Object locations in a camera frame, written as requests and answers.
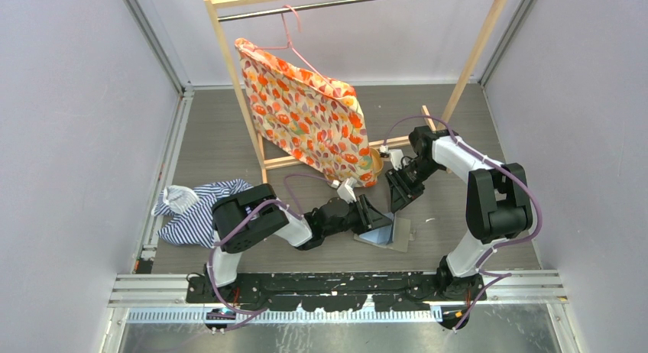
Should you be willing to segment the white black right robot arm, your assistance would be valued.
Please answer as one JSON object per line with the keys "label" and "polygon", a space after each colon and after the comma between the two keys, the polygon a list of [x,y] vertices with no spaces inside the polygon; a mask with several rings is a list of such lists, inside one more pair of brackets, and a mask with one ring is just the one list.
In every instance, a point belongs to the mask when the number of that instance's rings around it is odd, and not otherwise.
{"label": "white black right robot arm", "polygon": [[519,164],[488,159],[451,130],[419,126],[410,133],[409,142],[414,158],[386,144],[379,149],[392,165],[385,174],[390,210],[399,212],[418,199],[424,183],[438,170],[450,170],[466,184],[468,230],[439,262],[435,289],[447,300],[473,295],[481,283],[479,268],[487,250],[516,238],[533,223],[531,200],[524,190],[525,170]]}

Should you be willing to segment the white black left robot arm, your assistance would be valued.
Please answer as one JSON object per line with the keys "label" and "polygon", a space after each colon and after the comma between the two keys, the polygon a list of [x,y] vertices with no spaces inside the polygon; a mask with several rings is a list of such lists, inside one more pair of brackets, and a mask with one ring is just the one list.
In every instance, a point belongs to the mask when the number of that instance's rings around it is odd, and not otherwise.
{"label": "white black left robot arm", "polygon": [[241,254],[272,235],[307,251],[338,233],[363,235],[394,223],[364,195],[333,197],[320,207],[298,214],[276,196],[269,184],[217,201],[211,207],[211,216],[215,242],[205,265],[205,292],[217,303],[233,296]]}

